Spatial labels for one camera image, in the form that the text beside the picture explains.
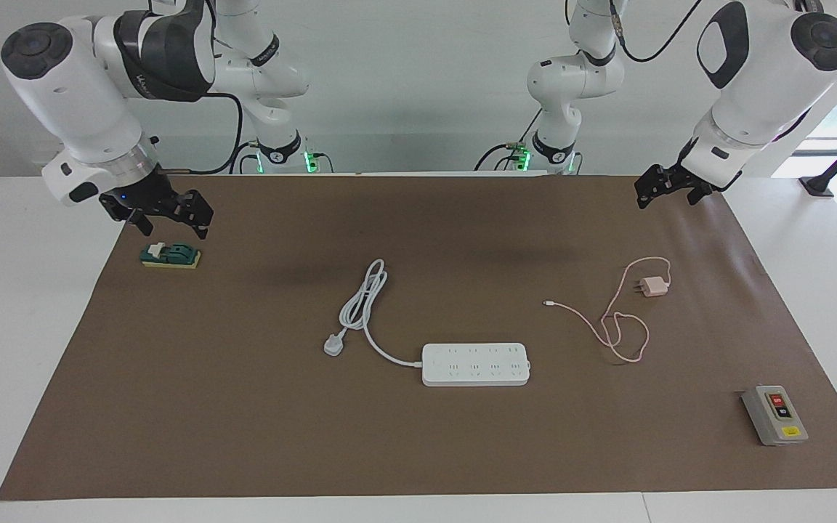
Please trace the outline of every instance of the switch box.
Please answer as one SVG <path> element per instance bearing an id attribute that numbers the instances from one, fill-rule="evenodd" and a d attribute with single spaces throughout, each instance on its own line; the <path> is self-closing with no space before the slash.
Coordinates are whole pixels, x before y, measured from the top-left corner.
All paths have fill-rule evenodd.
<path id="1" fill-rule="evenodd" d="M 512 387 L 528 383 L 522 344 L 428 344 L 421 380 L 429 387 Z"/>
<path id="2" fill-rule="evenodd" d="M 742 394 L 741 400 L 761 443 L 774 447 L 803 443 L 809 439 L 787 391 L 780 385 L 755 387 Z"/>

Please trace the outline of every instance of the white plug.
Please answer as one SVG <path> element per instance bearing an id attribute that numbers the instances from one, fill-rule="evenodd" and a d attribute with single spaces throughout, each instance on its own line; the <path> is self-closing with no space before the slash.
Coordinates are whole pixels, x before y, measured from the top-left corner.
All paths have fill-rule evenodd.
<path id="1" fill-rule="evenodd" d="M 331 336 L 328 336 L 328 340 L 325 340 L 325 354 L 330 355 L 330 357 L 335 357 L 336 355 L 341 354 L 343 348 L 344 338 L 338 334 L 332 334 Z"/>
<path id="2" fill-rule="evenodd" d="M 638 281 L 638 288 L 644 294 L 645 298 L 657 298 L 667 294 L 668 288 L 671 286 L 661 277 L 642 278 Z"/>

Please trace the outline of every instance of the table surface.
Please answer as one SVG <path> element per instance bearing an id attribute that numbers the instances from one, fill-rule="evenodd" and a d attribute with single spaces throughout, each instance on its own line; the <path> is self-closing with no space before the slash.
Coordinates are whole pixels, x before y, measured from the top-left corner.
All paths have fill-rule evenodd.
<path id="1" fill-rule="evenodd" d="M 804 193 L 777 198 L 791 183 L 741 179 L 726 196 L 837 390 L 837 205 Z M 0 484 L 120 228 L 95 202 L 63 208 L 42 179 L 0 178 Z M 180 521 L 475 522 L 537 514 L 544 521 L 808 522 L 837 519 L 837 490 L 0 503 L 3 521 L 161 514 Z"/>

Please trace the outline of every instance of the power strip cord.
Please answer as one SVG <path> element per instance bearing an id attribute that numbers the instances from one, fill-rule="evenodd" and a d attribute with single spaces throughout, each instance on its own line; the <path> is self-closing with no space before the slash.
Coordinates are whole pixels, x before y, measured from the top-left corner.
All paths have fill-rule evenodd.
<path id="1" fill-rule="evenodd" d="M 348 300 L 348 302 L 341 308 L 338 315 L 338 321 L 342 326 L 338 334 L 328 336 L 325 341 L 325 353 L 335 357 L 341 354 L 344 349 L 344 335 L 348 331 L 363 331 L 366 335 L 366 341 L 369 341 L 370 346 L 379 353 L 386 360 L 402 365 L 403 367 L 421 368 L 421 361 L 408 362 L 398 360 L 395 357 L 387 354 L 379 345 L 376 344 L 372 335 L 370 335 L 370 312 L 373 310 L 373 302 L 379 296 L 379 291 L 382 291 L 383 285 L 386 285 L 386 280 L 389 278 L 389 273 L 386 272 L 386 264 L 382 259 L 375 259 L 370 264 L 366 275 L 363 277 L 363 282 L 358 288 L 355 295 Z"/>
<path id="2" fill-rule="evenodd" d="M 644 323 L 644 320 L 642 320 L 642 318 L 637 317 L 636 315 L 628 315 L 628 314 L 624 314 L 624 312 L 619 312 L 619 311 L 612 312 L 612 317 L 611 318 L 613 320 L 613 324 L 615 325 L 615 333 L 617 333 L 617 334 L 615 334 L 615 341 L 612 341 L 612 335 L 609 333 L 609 328 L 607 327 L 607 323 L 605 323 L 605 320 L 607 320 L 610 317 L 609 312 L 611 312 L 612 307 L 615 306 L 615 301 L 618 300 L 618 296 L 622 294 L 622 287 L 624 287 L 624 285 L 625 285 L 625 279 L 628 277 L 628 271 L 630 271 L 631 268 L 634 267 L 635 265 L 641 264 L 641 262 L 651 262 L 651 261 L 660 261 L 660 262 L 665 262 L 667 264 L 667 281 L 665 281 L 665 284 L 667 285 L 668 288 L 671 287 L 671 261 L 670 261 L 670 259 L 661 258 L 660 256 L 648 256 L 648 257 L 645 257 L 645 258 L 635 259 L 635 261 L 633 261 L 631 264 L 628 264 L 628 266 L 625 267 L 625 271 L 622 272 L 622 279 L 621 279 L 621 281 L 618 282 L 618 289 L 615 289 L 615 295 L 612 297 L 612 300 L 609 301 L 609 306 L 607 306 L 607 308 L 605 308 L 605 312 L 602 313 L 602 317 L 600 318 L 600 325 L 602 326 L 602 333 L 605 334 L 605 339 L 603 339 L 599 335 L 599 331 L 596 331 L 596 328 L 594 327 L 594 324 L 592 324 L 591 321 L 588 320 L 585 317 L 585 315 L 582 315 L 581 312 L 579 312 L 577 309 L 572 308 L 568 305 L 559 304 L 559 302 L 551 301 L 551 300 L 545 301 L 544 304 L 548 307 L 560 307 L 560 308 L 565 309 L 567 311 L 574 312 L 575 315 L 577 315 L 580 319 L 583 320 L 583 323 L 587 324 L 587 327 L 590 328 L 590 330 L 592 331 L 594 336 L 597 338 L 597 340 L 599 340 L 600 344 L 604 345 L 605 347 L 608 347 L 612 351 L 612 353 L 615 354 L 615 356 L 619 360 L 625 361 L 627 363 L 638 363 L 638 361 L 641 361 L 642 357 L 644 357 L 644 349 L 646 349 L 648 347 L 648 341 L 651 340 L 651 330 L 649 330 L 648 325 L 646 323 Z M 641 324 L 641 326 L 644 328 L 644 343 L 642 344 L 641 350 L 638 351 L 637 357 L 634 357 L 634 358 L 624 357 L 624 355 L 618 353 L 618 350 L 615 350 L 615 349 L 617 349 L 618 345 L 621 345 L 621 342 L 622 342 L 622 328 L 618 324 L 618 321 L 621 318 L 634 319 L 639 324 Z"/>

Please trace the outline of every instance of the white power strip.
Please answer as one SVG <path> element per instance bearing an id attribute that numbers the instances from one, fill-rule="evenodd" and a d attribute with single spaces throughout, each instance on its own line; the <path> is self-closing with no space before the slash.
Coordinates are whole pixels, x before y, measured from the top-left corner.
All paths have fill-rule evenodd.
<path id="1" fill-rule="evenodd" d="M 429 387 L 512 387 L 528 383 L 522 344 L 428 344 L 421 380 Z"/>

